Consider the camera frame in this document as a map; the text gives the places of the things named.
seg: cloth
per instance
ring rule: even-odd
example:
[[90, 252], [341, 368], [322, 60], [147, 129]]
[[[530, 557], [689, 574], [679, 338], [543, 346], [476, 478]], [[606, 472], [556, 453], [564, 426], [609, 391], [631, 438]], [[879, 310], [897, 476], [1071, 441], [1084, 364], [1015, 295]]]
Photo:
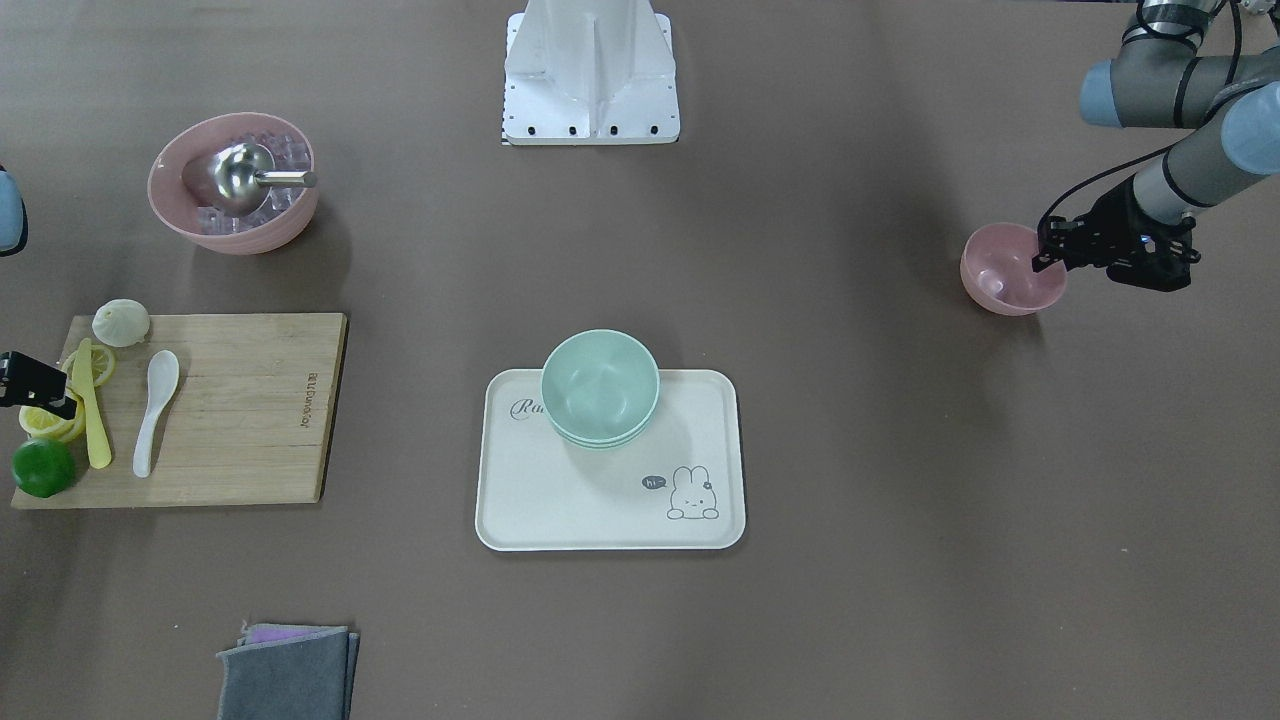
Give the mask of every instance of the cloth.
[[218, 720], [347, 720], [360, 635], [344, 626], [244, 628], [218, 653], [225, 675]]

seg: bunny print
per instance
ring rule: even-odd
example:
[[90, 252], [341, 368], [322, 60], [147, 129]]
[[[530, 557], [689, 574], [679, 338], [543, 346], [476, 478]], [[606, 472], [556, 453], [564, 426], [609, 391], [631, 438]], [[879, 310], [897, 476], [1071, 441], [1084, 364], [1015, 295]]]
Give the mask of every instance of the bunny print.
[[719, 518], [716, 509], [716, 491], [712, 489], [707, 468], [676, 468], [671, 475], [671, 510], [667, 518], [672, 520], [714, 520]]

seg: lemon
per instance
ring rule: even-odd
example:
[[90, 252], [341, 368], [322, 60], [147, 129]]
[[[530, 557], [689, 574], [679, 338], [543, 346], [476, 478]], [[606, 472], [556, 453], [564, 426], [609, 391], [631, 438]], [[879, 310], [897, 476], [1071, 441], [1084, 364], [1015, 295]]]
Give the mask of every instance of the lemon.
[[[102, 383], [111, 379], [111, 373], [115, 372], [115, 352], [105, 345], [93, 345], [93, 387], [102, 387]], [[76, 354], [67, 356], [60, 364], [61, 372], [67, 373], [69, 378], [72, 375], [72, 365], [76, 363]]]
[[67, 393], [67, 397], [72, 402], [76, 402], [74, 419], [67, 420], [47, 410], [24, 405], [18, 411], [18, 424], [33, 438], [47, 438], [64, 443], [78, 438], [84, 433], [84, 406], [70, 392]]

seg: tray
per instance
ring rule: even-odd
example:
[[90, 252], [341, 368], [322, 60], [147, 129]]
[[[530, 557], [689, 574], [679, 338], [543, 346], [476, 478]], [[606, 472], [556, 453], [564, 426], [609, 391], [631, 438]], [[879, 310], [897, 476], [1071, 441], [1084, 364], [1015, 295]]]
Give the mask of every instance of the tray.
[[653, 420], [613, 450], [563, 439], [541, 370], [485, 393], [476, 536], [493, 550], [721, 550], [746, 529], [737, 393], [714, 370], [660, 370]]

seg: mint green bowl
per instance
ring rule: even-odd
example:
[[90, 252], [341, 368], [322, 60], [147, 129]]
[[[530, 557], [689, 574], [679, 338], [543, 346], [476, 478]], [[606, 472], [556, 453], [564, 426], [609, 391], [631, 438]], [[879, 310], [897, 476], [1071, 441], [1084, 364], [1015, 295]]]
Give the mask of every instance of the mint green bowl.
[[630, 442], [658, 407], [658, 364], [636, 338], [586, 331], [543, 365], [543, 409], [564, 439], [605, 450]]

